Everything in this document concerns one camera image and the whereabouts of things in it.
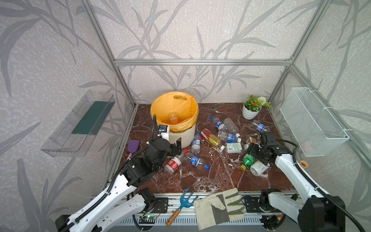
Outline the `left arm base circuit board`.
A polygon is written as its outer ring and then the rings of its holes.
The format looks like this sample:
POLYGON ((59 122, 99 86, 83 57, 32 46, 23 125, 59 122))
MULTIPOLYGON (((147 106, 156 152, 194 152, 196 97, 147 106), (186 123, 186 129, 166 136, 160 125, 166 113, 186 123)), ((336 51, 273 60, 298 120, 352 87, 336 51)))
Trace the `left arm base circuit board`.
POLYGON ((160 215, 161 214, 156 214, 156 215, 149 214, 149 215, 140 216, 139 219, 138 219, 138 224, 139 225, 155 224, 160 215))

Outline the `brown Nescafe coffee bottle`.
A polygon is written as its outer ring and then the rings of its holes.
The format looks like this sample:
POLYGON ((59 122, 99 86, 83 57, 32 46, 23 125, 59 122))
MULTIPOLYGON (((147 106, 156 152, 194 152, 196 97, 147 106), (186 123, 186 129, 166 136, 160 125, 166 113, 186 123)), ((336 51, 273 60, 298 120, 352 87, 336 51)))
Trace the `brown Nescafe coffee bottle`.
POLYGON ((248 136, 247 137, 247 140, 246 140, 246 144, 251 144, 251 143, 254 143, 254 144, 258 144, 258 140, 252 136, 248 136))

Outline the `orange label bottle orange cap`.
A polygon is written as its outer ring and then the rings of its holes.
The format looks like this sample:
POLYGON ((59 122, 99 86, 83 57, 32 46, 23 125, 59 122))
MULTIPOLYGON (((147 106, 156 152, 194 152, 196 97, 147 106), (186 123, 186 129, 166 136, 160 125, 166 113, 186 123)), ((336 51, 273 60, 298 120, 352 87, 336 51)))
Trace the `orange label bottle orange cap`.
POLYGON ((177 125, 179 123, 179 118, 176 112, 170 112, 168 118, 171 125, 177 125))

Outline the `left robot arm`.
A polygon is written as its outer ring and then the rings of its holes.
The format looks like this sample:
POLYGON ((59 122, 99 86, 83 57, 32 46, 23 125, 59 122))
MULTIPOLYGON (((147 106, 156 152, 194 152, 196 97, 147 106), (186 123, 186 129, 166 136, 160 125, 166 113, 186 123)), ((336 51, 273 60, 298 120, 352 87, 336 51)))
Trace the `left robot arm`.
POLYGON ((121 200, 159 172, 168 157, 181 154, 182 142, 171 144, 164 138, 152 140, 125 161, 106 189, 76 213, 62 215, 56 221, 59 232, 105 232, 127 217, 148 212, 156 198, 148 188, 140 190, 124 203, 121 200))

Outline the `green plastic bottle yellow cap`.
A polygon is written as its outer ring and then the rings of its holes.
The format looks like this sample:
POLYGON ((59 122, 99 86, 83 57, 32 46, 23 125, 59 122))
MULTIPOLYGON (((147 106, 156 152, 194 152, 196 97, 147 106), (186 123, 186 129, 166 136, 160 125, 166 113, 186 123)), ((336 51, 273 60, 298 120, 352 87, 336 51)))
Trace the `green plastic bottle yellow cap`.
POLYGON ((243 157, 241 169, 243 171, 250 169, 250 167, 254 164, 254 162, 255 162, 255 158, 252 155, 245 154, 245 156, 243 157))

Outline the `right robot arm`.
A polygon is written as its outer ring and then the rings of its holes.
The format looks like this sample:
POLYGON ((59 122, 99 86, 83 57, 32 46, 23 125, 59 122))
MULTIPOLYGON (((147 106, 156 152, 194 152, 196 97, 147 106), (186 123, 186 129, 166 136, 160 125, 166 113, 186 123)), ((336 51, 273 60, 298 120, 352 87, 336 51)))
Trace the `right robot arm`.
POLYGON ((296 150, 290 151, 279 145, 280 139, 272 132, 260 134, 261 143, 245 146, 248 155, 263 166, 275 165, 279 168, 301 197, 302 203, 287 197, 279 190, 270 188, 261 191, 259 207, 261 211, 281 211, 295 221, 303 232, 344 232, 345 221, 350 219, 359 231, 363 226, 346 210, 344 201, 332 196, 316 183, 296 159, 296 150))

